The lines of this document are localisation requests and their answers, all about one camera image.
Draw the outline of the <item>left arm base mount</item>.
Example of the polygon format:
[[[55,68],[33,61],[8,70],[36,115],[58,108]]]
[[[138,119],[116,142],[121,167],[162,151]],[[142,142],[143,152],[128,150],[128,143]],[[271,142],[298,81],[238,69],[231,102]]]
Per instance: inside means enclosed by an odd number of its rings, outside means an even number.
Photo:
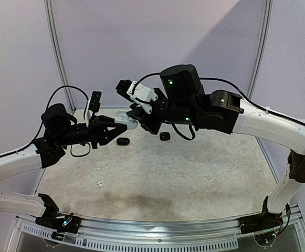
[[[39,193],[38,196],[43,200],[45,211],[41,217],[36,217],[35,223],[37,225],[55,229],[58,233],[78,233],[82,222],[81,217],[78,217],[73,213],[60,213],[56,203],[47,194]]]

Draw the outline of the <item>white earbud charging case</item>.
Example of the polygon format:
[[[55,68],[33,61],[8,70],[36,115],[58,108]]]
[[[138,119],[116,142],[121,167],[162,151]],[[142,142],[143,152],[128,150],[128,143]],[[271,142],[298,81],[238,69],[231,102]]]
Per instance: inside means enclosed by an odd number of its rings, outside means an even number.
[[[136,119],[129,117],[126,111],[119,110],[115,113],[114,122],[122,124],[127,127],[128,130],[135,130],[138,127]]]

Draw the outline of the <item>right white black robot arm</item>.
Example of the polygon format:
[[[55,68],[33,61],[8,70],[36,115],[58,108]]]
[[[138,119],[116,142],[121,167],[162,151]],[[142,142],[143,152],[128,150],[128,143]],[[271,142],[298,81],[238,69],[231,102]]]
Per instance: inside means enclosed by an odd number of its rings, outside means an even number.
[[[240,89],[206,94],[193,65],[172,66],[158,76],[163,90],[146,87],[141,80],[131,82],[126,90],[126,97],[136,104],[130,115],[150,133],[156,134],[162,123],[186,124],[191,132],[245,134],[289,148],[287,170],[256,216],[256,225],[268,228],[305,183],[305,120],[260,106]]]

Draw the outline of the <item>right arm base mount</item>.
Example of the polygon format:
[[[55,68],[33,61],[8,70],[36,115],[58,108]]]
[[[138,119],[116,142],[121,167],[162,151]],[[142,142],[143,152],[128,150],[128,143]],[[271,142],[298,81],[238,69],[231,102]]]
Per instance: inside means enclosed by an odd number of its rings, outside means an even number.
[[[279,227],[276,233],[276,235],[278,235],[285,230],[289,223],[290,217],[288,217],[288,221],[284,226],[282,212],[278,214],[269,212],[268,197],[269,196],[266,196],[263,201],[261,213],[238,218],[239,228],[242,234],[254,233],[274,227]]]

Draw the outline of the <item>black earbud charging case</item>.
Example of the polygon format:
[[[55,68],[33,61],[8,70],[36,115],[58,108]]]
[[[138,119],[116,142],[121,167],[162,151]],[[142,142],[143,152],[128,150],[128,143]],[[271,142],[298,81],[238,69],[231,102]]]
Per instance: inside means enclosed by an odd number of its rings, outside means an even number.
[[[129,138],[117,138],[116,143],[119,146],[127,146],[130,144],[130,139]]]

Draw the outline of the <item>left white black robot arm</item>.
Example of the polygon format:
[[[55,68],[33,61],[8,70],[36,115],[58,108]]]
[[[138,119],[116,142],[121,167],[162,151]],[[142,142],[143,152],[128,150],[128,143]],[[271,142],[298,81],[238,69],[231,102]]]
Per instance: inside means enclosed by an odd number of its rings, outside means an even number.
[[[41,115],[41,120],[45,127],[42,138],[33,140],[24,150],[0,156],[0,181],[58,163],[70,145],[88,144],[92,149],[107,145],[125,132],[132,122],[126,112],[118,111],[115,118],[93,115],[85,123],[78,123],[61,103],[50,106]],[[43,194],[25,195],[0,190],[0,212],[42,217],[51,228],[62,224],[58,207],[48,195]]]

